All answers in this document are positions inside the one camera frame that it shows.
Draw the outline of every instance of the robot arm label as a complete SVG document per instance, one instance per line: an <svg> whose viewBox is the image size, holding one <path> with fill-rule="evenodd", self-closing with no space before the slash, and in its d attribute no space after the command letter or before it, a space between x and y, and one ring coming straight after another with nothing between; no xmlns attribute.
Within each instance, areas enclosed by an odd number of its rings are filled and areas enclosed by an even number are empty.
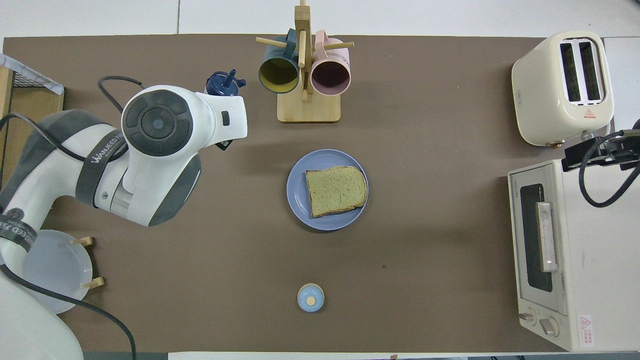
<svg viewBox="0 0 640 360"><path fill-rule="evenodd" d="M0 236L29 251L38 233L27 223L0 214Z"/></svg>
<svg viewBox="0 0 640 360"><path fill-rule="evenodd" d="M105 135L96 144L83 163L76 184L76 199L83 204L98 208L94 203L95 192L100 184L109 159L125 144L125 138L119 129Z"/></svg>

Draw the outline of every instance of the mug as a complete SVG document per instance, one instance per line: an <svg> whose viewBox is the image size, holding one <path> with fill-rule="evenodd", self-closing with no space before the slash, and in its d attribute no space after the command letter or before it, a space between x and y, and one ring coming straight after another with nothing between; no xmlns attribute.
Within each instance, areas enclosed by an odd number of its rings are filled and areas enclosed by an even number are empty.
<svg viewBox="0 0 640 360"><path fill-rule="evenodd" d="M323 95L340 95L351 84L349 49L325 50L330 44L341 44L336 38L328 38L324 30L316 33L316 51L311 65L311 85Z"/></svg>
<svg viewBox="0 0 640 360"><path fill-rule="evenodd" d="M258 70L260 83L270 92L285 94L298 86L300 68L298 67L298 45L295 29L289 29L286 37L274 40L286 42L286 47L267 45L264 60Z"/></svg>

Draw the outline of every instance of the brown surface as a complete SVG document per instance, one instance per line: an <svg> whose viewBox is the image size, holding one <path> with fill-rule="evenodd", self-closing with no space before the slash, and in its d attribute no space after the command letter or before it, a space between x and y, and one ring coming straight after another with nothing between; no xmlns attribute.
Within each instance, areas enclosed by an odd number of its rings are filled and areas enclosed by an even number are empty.
<svg viewBox="0 0 640 360"><path fill-rule="evenodd" d="M112 124L97 80L126 75L201 90L216 70L248 80L249 137L201 151L203 172L173 220L132 224L61 199L45 227L94 236L107 285L87 301L123 320L141 351L507 352L560 350L518 323L505 175L560 158L518 134L512 64L540 39L340 37L353 82L335 124L281 124L255 35L9 38L4 50L67 89L65 108ZM109 83L122 103L136 87ZM355 157L370 184L353 224L311 231L285 183L306 153ZM316 282L316 314L296 305ZM107 320L74 308L85 350L127 350Z"/></svg>

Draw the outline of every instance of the warning label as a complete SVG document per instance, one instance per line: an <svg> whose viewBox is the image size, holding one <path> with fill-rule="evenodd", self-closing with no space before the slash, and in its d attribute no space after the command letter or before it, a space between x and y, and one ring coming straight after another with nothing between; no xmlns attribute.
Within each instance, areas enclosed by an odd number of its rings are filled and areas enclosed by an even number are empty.
<svg viewBox="0 0 640 360"><path fill-rule="evenodd" d="M591 315L582 315L578 317L580 324L580 342L583 347L593 346L593 323Z"/></svg>

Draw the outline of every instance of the plate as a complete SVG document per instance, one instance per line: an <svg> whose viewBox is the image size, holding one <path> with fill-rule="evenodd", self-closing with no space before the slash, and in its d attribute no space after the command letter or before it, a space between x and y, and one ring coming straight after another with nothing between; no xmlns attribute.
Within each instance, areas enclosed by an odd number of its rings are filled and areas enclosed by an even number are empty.
<svg viewBox="0 0 640 360"><path fill-rule="evenodd" d="M24 279L41 288L82 300L89 288L81 286L91 282L93 268L84 246L69 243L73 239L60 231L40 230L24 258ZM69 302L28 291L56 314L74 307Z"/></svg>
<svg viewBox="0 0 640 360"><path fill-rule="evenodd" d="M287 179L287 200L289 201L289 206L300 221L314 229L324 231L342 229L354 222L367 205L367 200L365 200L364 205L361 207L343 213L325 215L318 218L311 216L311 201L309 199L309 189L307 188L305 172L307 170L324 170L339 165L353 166L362 171L365 184L367 185L368 200L369 182L367 181L367 175L356 159L345 152L334 149L321 149L310 152L298 160L293 166L293 169L291 169L291 173L289 173L289 178Z"/></svg>

